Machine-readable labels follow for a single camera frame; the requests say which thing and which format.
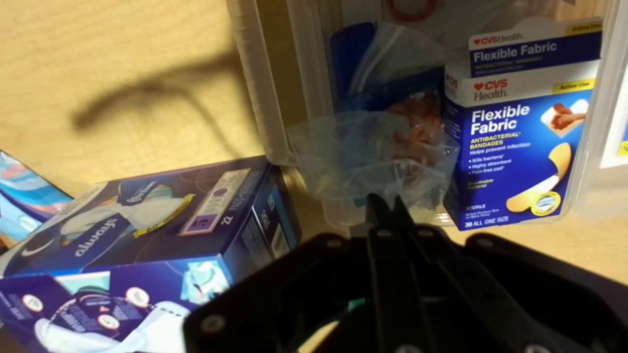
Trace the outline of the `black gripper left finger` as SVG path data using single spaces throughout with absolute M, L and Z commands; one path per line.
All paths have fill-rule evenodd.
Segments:
M 379 353 L 432 353 L 434 339 L 406 253 L 402 202 L 367 196 L 367 253 Z

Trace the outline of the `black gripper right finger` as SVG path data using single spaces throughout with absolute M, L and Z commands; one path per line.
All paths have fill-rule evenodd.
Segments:
M 453 298 L 469 312 L 469 327 L 477 327 L 473 339 L 483 339 L 485 351 L 585 353 L 583 343 L 536 319 L 479 259 L 455 251 L 445 233 L 414 225 L 400 198 L 394 200 L 392 213 L 398 215 L 404 235 L 418 245 Z

